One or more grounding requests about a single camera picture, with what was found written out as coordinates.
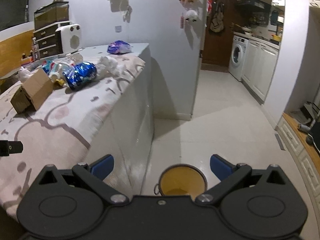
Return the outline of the brown cardboard box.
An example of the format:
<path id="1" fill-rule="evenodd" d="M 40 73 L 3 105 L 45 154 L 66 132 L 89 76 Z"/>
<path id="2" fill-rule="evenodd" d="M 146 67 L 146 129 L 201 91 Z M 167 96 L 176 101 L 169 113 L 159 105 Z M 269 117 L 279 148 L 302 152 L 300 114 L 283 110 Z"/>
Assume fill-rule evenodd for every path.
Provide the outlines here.
<path id="1" fill-rule="evenodd" d="M 44 70 L 38 69 L 20 85 L 10 102 L 17 114 L 37 111 L 52 92 L 52 81 Z"/>

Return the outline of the blue white snack wrapper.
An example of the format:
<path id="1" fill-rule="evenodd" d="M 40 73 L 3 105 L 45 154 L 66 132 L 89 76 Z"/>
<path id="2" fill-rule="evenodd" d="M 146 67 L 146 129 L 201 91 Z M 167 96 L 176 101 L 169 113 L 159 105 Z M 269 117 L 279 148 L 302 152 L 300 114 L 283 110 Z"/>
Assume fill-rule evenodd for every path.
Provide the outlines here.
<path id="1" fill-rule="evenodd" d="M 61 67 L 60 63 L 56 63 L 54 61 L 46 60 L 43 61 L 41 68 L 48 75 L 48 77 L 59 79 L 61 77 Z"/>

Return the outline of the crushed blue drink can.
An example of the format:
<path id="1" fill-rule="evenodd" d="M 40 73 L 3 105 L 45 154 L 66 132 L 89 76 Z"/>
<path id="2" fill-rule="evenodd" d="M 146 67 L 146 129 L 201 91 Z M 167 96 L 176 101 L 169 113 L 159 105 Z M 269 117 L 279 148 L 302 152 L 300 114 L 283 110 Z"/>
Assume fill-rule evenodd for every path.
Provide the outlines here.
<path id="1" fill-rule="evenodd" d="M 71 90 L 79 90 L 92 82 L 97 76 L 97 68 L 91 62 L 69 66 L 62 71 L 62 77 Z"/>

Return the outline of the white tissue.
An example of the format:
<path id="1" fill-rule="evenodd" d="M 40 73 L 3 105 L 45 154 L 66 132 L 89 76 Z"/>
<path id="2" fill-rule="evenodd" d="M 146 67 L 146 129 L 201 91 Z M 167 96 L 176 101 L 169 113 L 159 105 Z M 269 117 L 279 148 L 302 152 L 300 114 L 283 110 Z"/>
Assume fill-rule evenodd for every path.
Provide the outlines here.
<path id="1" fill-rule="evenodd" d="M 109 56 L 102 56 L 95 63 L 95 67 L 97 69 L 96 79 L 101 80 L 107 76 L 118 76 L 118 62 L 115 58 Z"/>

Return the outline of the clear plastic bottle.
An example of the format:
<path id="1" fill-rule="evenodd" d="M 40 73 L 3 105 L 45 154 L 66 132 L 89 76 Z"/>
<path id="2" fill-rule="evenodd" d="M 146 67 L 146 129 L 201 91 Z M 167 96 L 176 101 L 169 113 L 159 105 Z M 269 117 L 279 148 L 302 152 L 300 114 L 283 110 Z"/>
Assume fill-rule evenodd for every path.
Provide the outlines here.
<path id="1" fill-rule="evenodd" d="M 75 53 L 75 54 L 68 54 L 66 57 L 60 58 L 57 60 L 58 64 L 66 65 L 66 66 L 75 66 L 77 64 L 80 64 L 84 61 L 84 58 L 81 54 Z"/>

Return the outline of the white plastic bag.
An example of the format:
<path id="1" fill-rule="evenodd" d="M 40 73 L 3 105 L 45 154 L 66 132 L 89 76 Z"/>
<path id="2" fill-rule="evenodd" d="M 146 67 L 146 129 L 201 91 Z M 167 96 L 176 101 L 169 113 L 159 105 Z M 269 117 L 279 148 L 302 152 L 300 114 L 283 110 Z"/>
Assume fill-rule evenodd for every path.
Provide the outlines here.
<path id="1" fill-rule="evenodd" d="M 18 71 L 18 79 L 21 83 L 27 81 L 33 75 L 27 68 L 21 67 Z"/>

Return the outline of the brown round trash bin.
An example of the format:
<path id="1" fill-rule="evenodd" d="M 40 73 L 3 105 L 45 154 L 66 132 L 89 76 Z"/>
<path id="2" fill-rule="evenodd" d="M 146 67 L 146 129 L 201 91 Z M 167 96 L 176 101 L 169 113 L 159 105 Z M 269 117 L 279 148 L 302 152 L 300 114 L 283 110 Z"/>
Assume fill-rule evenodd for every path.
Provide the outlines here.
<path id="1" fill-rule="evenodd" d="M 153 192 L 161 196 L 190 196 L 195 199 L 208 189 L 205 175 L 195 166 L 175 164 L 160 175 Z"/>

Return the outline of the white bed platform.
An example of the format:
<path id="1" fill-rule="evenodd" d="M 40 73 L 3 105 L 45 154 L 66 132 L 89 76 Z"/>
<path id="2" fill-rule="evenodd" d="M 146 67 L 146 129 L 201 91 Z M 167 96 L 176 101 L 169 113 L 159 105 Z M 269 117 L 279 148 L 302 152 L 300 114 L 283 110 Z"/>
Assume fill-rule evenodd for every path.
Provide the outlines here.
<path id="1" fill-rule="evenodd" d="M 131 55 L 145 61 L 95 135 L 85 162 L 110 154 L 114 170 L 105 183 L 128 197 L 141 194 L 154 135 L 151 56 L 147 43 L 133 44 Z"/>

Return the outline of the pink cartoon blanket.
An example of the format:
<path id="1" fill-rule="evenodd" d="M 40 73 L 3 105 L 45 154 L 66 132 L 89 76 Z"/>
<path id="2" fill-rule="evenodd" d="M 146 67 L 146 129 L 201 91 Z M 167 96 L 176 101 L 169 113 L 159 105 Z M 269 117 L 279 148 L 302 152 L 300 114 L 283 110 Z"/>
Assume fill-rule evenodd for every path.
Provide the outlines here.
<path id="1" fill-rule="evenodd" d="M 55 90 L 35 112 L 17 114 L 10 100 L 18 90 L 1 95 L 1 139 L 20 141 L 23 151 L 1 158 L 1 209 L 10 217 L 45 165 L 69 169 L 80 162 L 114 157 L 114 170 L 105 182 L 125 195 L 132 193 L 120 129 L 127 120 L 120 106 L 127 89 L 144 70 L 142 59 L 113 56 L 116 74 L 104 74 L 79 91 Z"/>

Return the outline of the black drawer organizer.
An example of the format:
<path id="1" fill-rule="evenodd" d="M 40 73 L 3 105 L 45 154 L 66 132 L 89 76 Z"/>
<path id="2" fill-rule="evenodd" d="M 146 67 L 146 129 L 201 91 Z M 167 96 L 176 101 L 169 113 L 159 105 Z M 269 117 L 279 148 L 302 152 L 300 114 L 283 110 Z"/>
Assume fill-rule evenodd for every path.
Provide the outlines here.
<path id="1" fill-rule="evenodd" d="M 70 24 L 71 21 L 56 22 L 33 31 L 41 59 L 57 55 L 56 29 Z"/>

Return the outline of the white kitchen cabinets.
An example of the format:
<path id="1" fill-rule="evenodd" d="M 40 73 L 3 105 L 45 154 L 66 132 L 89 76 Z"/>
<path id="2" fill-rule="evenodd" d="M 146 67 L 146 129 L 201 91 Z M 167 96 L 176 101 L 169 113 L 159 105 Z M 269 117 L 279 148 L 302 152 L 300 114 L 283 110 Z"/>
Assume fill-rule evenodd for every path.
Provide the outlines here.
<path id="1" fill-rule="evenodd" d="M 242 79 L 264 102 L 272 81 L 279 50 L 264 43 L 249 40 Z"/>

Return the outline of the white space heater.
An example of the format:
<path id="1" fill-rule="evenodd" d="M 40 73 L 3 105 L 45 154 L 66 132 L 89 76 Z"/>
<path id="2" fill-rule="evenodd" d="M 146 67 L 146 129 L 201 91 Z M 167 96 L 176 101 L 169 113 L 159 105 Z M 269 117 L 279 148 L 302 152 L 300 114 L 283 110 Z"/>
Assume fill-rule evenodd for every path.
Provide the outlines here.
<path id="1" fill-rule="evenodd" d="M 79 24 L 59 27 L 55 31 L 56 49 L 59 55 L 71 54 L 82 48 L 82 28 Z"/>

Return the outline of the hanging brown bag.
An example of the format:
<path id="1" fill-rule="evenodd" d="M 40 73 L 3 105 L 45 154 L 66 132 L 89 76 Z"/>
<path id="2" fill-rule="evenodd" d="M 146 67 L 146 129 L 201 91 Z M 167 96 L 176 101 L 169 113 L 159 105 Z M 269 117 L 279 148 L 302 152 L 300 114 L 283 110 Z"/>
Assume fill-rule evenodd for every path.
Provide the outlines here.
<path id="1" fill-rule="evenodd" d="M 220 0 L 214 1 L 213 5 L 214 6 L 212 10 L 212 16 L 210 19 L 209 30 L 212 33 L 217 34 L 222 32 L 225 28 L 223 23 L 225 5 Z"/>

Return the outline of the glass terrarium tank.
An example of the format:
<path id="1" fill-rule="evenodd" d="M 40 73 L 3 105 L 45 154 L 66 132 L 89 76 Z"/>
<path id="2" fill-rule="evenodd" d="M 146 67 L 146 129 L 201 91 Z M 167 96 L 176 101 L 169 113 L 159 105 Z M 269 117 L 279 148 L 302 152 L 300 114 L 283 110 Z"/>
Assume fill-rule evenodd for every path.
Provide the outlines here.
<path id="1" fill-rule="evenodd" d="M 34 12 L 34 29 L 69 20 L 69 3 L 56 1 Z"/>

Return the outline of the white plush wall toy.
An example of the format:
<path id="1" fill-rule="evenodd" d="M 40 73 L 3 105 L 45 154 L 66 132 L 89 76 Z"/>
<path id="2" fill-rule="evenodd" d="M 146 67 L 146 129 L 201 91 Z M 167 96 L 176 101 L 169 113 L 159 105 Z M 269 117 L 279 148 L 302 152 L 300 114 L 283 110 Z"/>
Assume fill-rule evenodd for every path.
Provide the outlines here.
<path id="1" fill-rule="evenodd" d="M 185 20 L 189 22 L 196 22 L 198 18 L 198 12 L 195 10 L 188 10 L 185 14 Z"/>

